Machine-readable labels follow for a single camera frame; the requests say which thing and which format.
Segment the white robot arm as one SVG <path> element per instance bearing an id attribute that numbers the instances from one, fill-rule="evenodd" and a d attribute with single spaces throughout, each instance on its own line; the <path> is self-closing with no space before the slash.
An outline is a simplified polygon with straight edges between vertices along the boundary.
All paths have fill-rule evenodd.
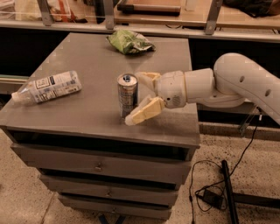
<path id="1" fill-rule="evenodd" d="M 280 124 L 280 78 L 239 53 L 221 55 L 213 68 L 169 73 L 140 72 L 138 81 L 154 96 L 146 96 L 125 117 L 129 126 L 159 115 L 163 109 L 199 103 L 210 108 L 233 108 L 250 100 Z"/>

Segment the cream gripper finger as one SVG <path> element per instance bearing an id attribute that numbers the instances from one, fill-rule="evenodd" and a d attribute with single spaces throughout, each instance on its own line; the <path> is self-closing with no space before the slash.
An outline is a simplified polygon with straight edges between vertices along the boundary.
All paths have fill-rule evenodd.
<path id="1" fill-rule="evenodd" d="M 155 90 L 155 81 L 161 77 L 160 73 L 138 72 L 136 73 L 138 82 L 145 85 L 151 91 Z"/>
<path id="2" fill-rule="evenodd" d="M 164 108 L 165 101 L 161 97 L 148 95 L 125 117 L 125 124 L 132 126 L 142 123 L 159 115 Z"/>

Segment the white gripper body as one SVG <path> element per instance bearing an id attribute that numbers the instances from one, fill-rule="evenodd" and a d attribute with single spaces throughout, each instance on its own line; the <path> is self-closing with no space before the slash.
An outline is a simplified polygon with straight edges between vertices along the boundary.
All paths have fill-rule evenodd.
<path id="1" fill-rule="evenodd" d="M 162 74 L 155 81 L 155 91 L 168 109 L 183 108 L 186 105 L 185 74 L 181 71 Z"/>

